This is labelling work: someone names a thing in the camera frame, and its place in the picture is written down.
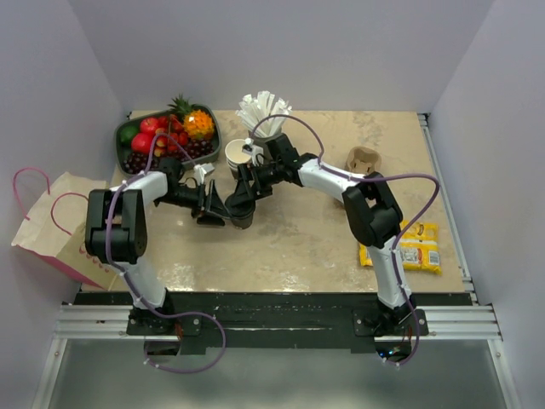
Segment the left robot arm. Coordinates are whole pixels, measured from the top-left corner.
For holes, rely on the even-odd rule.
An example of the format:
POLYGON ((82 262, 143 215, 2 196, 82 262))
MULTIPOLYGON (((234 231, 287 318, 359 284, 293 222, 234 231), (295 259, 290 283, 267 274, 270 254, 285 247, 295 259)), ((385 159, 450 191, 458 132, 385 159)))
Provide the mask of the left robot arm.
POLYGON ((145 257, 148 243, 146 207, 161 203, 187 208, 200 225, 223 227, 229 212, 215 188, 205 182, 215 167, 193 166, 193 186, 181 183, 184 168, 175 158, 159 161, 156 170, 148 165, 129 180, 110 189, 89 193, 85 222, 85 248, 105 263, 129 287, 133 325, 167 334, 180 320, 169 291, 145 257))

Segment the black plastic cup lid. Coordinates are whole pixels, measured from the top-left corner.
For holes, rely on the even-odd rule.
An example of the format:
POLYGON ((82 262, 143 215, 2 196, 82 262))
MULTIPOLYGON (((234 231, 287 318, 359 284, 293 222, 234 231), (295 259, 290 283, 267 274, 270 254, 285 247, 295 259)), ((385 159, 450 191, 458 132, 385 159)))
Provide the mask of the black plastic cup lid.
POLYGON ((255 201, 253 199, 241 198, 235 193, 227 197, 225 206, 232 219, 244 219, 253 216, 255 212, 255 201))

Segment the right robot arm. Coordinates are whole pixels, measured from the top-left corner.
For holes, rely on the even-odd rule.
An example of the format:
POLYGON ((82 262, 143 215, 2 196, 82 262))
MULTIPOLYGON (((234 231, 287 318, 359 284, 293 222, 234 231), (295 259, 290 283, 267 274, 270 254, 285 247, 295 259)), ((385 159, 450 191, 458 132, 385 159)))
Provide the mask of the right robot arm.
POLYGON ((381 328, 397 335, 410 323, 404 306, 410 300, 400 257, 392 254, 403 214, 382 175, 375 172, 359 180, 354 174, 328 168, 318 156, 300 154, 287 135, 267 142, 272 161, 241 164, 235 191, 226 207, 235 223, 251 223, 255 202, 270 196, 273 185, 288 182, 324 193, 341 202, 354 238, 368 248, 376 273, 381 328))

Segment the black paper coffee cup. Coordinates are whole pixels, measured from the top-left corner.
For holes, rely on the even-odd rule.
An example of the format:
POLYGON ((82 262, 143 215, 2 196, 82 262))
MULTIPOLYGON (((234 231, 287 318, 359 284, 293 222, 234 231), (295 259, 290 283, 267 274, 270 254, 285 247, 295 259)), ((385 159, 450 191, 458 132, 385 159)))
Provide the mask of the black paper coffee cup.
POLYGON ((243 215, 243 216, 236 216, 233 217, 231 222, 234 227, 239 229, 247 229, 249 228, 253 223, 253 217, 254 213, 250 212, 249 214, 243 215))

